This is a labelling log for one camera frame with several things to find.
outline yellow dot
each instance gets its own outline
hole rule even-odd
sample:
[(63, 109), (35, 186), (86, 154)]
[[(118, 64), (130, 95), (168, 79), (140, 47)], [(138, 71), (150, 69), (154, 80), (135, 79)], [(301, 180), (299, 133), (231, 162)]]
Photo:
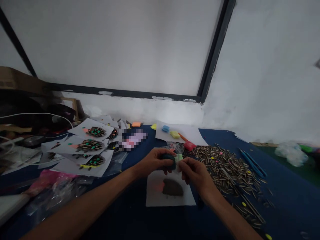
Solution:
[(266, 234), (266, 237), (267, 237), (269, 240), (272, 240), (272, 237), (271, 237), (269, 234)]

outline cable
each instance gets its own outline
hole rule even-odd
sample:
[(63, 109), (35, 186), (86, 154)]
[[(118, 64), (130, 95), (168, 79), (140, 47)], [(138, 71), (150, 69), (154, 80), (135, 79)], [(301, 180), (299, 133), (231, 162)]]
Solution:
[[(59, 116), (59, 115), (56, 115), (56, 114), (52, 114), (52, 113), (17, 113), (17, 114), (12, 114), (12, 115), (8, 115), (8, 116), (3, 116), (3, 117), (0, 117), (0, 118), (6, 118), (6, 117), (13, 117), (13, 116), (18, 116), (18, 115), (24, 115), (24, 114), (49, 114), (49, 115), (53, 115), (53, 116), (56, 116), (56, 117), (61, 117), (61, 118), (64, 118), (65, 120), (67, 120), (69, 123), (70, 123), (70, 126), (71, 128), (73, 128), (73, 125), (72, 123), (65, 117), (62, 117), (62, 116)], [(64, 136), (64, 135), (67, 135), (69, 133), (66, 133), (66, 134), (62, 134), (62, 135), (59, 135), (59, 136), (56, 136), (56, 137), (60, 137), (60, 136)], [(5, 140), (8, 140), (10, 143), (11, 143), (11, 148), (9, 151), (7, 151), (6, 153), (4, 153), (3, 155), (6, 155), (8, 153), (11, 153), (11, 151), (13, 150), (13, 148), (15, 147), (15, 143), (9, 139), (9, 138), (6, 138), (6, 137), (2, 137), (0, 136), (0, 138), (3, 138)], [(21, 162), (21, 163), (24, 163), (24, 164), (28, 164), (28, 165), (41, 165), (41, 164), (47, 164), (49, 162), (45, 162), (45, 163), (27, 163), (27, 162), (23, 162), (23, 161), (16, 161), (16, 162)]]
[(3, 117), (0, 117), (0, 118), (13, 117), (13, 116), (18, 116), (18, 115), (23, 115), (23, 114), (50, 114), (50, 115), (53, 115), (53, 116), (56, 116), (56, 117), (61, 117), (61, 118), (64, 118), (65, 120), (67, 120), (70, 123), (71, 128), (73, 128), (72, 123), (68, 119), (66, 119), (65, 117), (56, 115), (56, 114), (52, 114), (52, 113), (17, 113), (17, 114), (12, 114), (12, 115), (8, 115), (8, 116), (3, 116)]

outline white wall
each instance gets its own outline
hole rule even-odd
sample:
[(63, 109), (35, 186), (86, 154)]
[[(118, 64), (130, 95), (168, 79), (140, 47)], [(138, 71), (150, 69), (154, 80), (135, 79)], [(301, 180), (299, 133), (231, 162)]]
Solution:
[(221, 0), (1, 0), (54, 83), (196, 96)]
[(203, 105), (67, 93), (85, 112), (320, 144), (320, 1), (238, 0)]
[(12, 42), (0, 24), (0, 66), (12, 67), (23, 73), (30, 74), (26, 65), (14, 48)]

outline white plastic bag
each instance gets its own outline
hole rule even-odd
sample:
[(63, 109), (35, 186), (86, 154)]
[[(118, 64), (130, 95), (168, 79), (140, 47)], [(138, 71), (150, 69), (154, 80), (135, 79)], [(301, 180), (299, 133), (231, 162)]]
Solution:
[(302, 166), (308, 156), (301, 151), (301, 148), (295, 142), (285, 142), (278, 145), (274, 152), (277, 156), (287, 158), (287, 161), (295, 167)]

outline blue table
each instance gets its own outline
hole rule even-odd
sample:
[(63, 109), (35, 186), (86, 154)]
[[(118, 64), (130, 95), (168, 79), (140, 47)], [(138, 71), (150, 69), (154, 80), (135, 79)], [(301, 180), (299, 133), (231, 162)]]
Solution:
[[(148, 125), (141, 127), (148, 132), (148, 139), (129, 153), (123, 170), (139, 162), (154, 147), (165, 146), (165, 141), (155, 139), (155, 131)], [(264, 188), (276, 209), (265, 208), (252, 196), (249, 200), (266, 220), (263, 230), (273, 239), (302, 239), (300, 232), (309, 233), (310, 239), (320, 239), (320, 191), (309, 182), (289, 171), (269, 155), (252, 144), (236, 138), (233, 132), (200, 129), (208, 144), (217, 143), (241, 157), (238, 147), (250, 153), (268, 174), (267, 187)], [(36, 166), (29, 166), (17, 172), (1, 176), (1, 186), (36, 178), (40, 174)], [(91, 189), (110, 178), (99, 178)], [(147, 179), (131, 185), (84, 234), (91, 239), (233, 239), (219, 218), (206, 206), (145, 207)], [(198, 194), (191, 186), (197, 202)], [(18, 239), (30, 230), (32, 223), (21, 209), (1, 228), (2, 239)]]

